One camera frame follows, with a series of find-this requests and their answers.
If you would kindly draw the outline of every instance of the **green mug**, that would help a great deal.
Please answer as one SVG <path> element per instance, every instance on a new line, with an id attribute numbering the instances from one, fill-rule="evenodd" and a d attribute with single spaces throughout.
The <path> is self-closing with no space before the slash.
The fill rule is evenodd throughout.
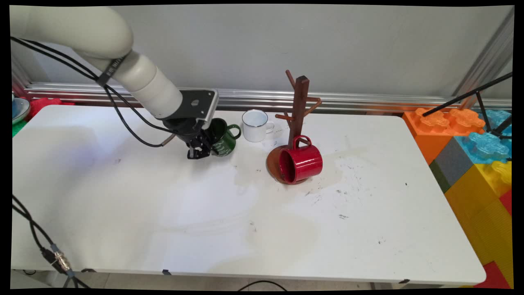
<path id="1" fill-rule="evenodd" d="M 233 136 L 230 129 L 237 128 L 238 134 Z M 227 125 L 224 119 L 215 118 L 211 120 L 208 128 L 215 156 L 224 157 L 233 151 L 236 146 L 236 140 L 240 137 L 240 127 L 236 124 Z"/>

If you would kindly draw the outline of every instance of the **white table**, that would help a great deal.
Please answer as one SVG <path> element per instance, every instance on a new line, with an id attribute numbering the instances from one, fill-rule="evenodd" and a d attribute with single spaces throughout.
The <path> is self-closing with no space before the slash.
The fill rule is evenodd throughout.
<path id="1" fill-rule="evenodd" d="M 139 110 L 160 125 L 144 109 Z M 168 134 L 122 109 L 145 140 Z M 241 112 L 217 111 L 228 124 Z M 485 272 L 401 118 L 310 114 L 303 134 L 324 168 L 277 183 L 266 156 L 286 144 L 274 119 L 260 143 L 187 160 L 151 148 L 114 109 L 48 106 L 13 138 L 13 193 L 73 269 L 173 275 L 473 285 Z M 13 212 L 11 267 L 51 269 Z"/>

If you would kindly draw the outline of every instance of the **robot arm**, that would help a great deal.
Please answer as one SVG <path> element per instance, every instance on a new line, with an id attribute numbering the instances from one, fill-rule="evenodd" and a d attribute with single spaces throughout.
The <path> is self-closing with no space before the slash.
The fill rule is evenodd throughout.
<path id="1" fill-rule="evenodd" d="M 183 95 L 149 58 L 132 50 L 133 32 L 111 8 L 10 5 L 9 25 L 12 37 L 71 47 L 100 71 L 127 55 L 112 78 L 185 141 L 189 159 L 212 151 L 203 129 L 213 118 L 217 92 L 188 90 Z"/>
<path id="2" fill-rule="evenodd" d="M 182 94 L 149 58 L 132 51 L 133 32 L 109 7 L 9 6 L 11 36 L 71 47 L 103 71 L 129 54 L 113 78 L 155 118 L 173 114 Z"/>

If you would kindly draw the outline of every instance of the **white wall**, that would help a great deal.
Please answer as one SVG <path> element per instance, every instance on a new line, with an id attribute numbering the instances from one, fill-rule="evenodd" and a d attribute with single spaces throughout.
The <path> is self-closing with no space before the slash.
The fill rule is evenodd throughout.
<path id="1" fill-rule="evenodd" d="M 179 87 L 449 96 L 510 10 L 363 5 L 117 6 Z M 69 49 L 60 48 L 68 54 Z M 12 42 L 34 81 L 89 82 Z"/>
<path id="2" fill-rule="evenodd" d="M 513 71 L 513 58 L 508 62 L 504 69 L 497 76 L 504 76 L 505 74 Z M 500 82 L 482 92 L 482 97 L 485 98 L 499 98 L 499 99 L 512 99 L 512 87 L 513 77 L 505 81 Z"/>

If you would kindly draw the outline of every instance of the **red enamel mug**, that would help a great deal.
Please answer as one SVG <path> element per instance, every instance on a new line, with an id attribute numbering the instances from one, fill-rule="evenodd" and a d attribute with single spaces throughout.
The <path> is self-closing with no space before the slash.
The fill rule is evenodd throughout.
<path id="1" fill-rule="evenodd" d="M 299 138 L 306 138 L 309 144 L 298 147 L 297 140 Z M 305 135 L 295 136 L 292 146 L 291 149 L 285 147 L 280 150 L 278 157 L 278 165 L 284 181 L 288 184 L 295 184 L 299 180 L 320 174 L 322 156 L 309 137 Z"/>

